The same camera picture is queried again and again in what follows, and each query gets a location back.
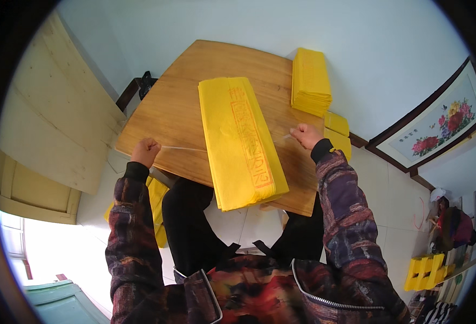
hand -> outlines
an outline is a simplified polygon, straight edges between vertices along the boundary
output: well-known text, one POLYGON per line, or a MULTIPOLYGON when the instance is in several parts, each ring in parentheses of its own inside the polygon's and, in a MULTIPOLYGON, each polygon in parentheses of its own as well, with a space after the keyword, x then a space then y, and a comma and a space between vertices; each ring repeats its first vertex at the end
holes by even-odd
POLYGON ((161 150, 161 145, 156 140, 147 138, 142 139, 137 143, 132 151, 131 161, 139 162, 140 164, 151 168, 154 163, 157 153, 161 150))
POLYGON ((291 128, 290 134, 294 139, 297 139, 305 149, 310 151, 313 150, 318 141, 325 138, 315 126, 309 124, 299 124, 296 129, 291 128))

table top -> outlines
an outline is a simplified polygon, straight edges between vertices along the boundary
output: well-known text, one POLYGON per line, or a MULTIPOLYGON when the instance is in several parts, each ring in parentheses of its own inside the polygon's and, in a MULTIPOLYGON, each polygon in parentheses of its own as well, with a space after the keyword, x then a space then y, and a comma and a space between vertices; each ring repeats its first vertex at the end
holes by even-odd
MULTIPOLYGON (((286 58, 243 46, 196 40, 146 94, 125 125, 116 149, 131 154, 138 141, 153 137, 162 145, 205 150, 198 84, 216 77, 247 77, 253 86, 290 189, 268 204, 311 216, 317 190, 315 164, 310 151, 292 138, 282 137, 298 123, 323 130, 324 120, 290 107, 292 61, 286 58)), ((154 166, 213 186, 206 152, 163 149, 154 166)))

framed painting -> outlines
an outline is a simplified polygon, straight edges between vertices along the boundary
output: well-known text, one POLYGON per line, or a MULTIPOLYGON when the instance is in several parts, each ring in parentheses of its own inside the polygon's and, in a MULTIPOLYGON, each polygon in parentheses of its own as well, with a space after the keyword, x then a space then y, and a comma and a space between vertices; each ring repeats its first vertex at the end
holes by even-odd
POLYGON ((366 149, 403 172, 416 169, 476 130, 476 73, 467 58, 438 90, 366 149))

yellow joss paper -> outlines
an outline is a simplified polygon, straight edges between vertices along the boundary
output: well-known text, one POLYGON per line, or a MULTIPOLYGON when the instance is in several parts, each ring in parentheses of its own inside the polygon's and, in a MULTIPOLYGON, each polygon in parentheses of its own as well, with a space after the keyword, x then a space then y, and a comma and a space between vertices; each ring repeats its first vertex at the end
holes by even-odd
MULTIPOLYGON (((155 240, 157 245, 163 248, 166 245, 166 230, 162 224, 162 199, 170 189, 156 178, 151 177, 146 179, 146 186, 148 187, 148 195, 150 197, 151 214, 154 218, 155 240)), ((114 203, 111 203, 103 216, 106 221, 108 221, 108 216, 113 206, 114 203)))
POLYGON ((336 150, 341 150, 344 153, 348 161, 351 159, 351 141, 348 137, 345 137, 344 135, 334 132, 328 128, 325 128, 324 136, 326 139, 330 139, 333 148, 336 150))
POLYGON ((331 103, 324 54, 299 48, 292 62, 292 107, 322 117, 331 103))
POLYGON ((201 81, 199 99, 218 208, 230 211, 272 201, 288 192, 249 80, 201 81))
POLYGON ((349 126, 346 118, 338 114, 325 112, 325 127, 339 134, 349 137, 349 126))

flower painting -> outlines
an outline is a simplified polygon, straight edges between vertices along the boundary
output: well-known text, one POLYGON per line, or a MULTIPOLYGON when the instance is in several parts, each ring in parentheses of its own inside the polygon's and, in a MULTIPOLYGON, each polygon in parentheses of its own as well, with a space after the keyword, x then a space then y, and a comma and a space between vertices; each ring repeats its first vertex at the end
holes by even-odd
POLYGON ((476 98, 468 76, 421 120, 402 129, 389 145, 410 161, 441 147, 476 119, 476 98))
POLYGON ((416 143, 411 149, 413 155, 422 157, 431 152, 465 128, 474 118, 475 114, 472 112, 472 106, 468 105, 467 98, 465 98, 463 102, 454 101, 450 105, 447 116, 442 114, 437 120, 442 130, 440 138, 438 138, 438 136, 428 136, 416 139, 416 143))

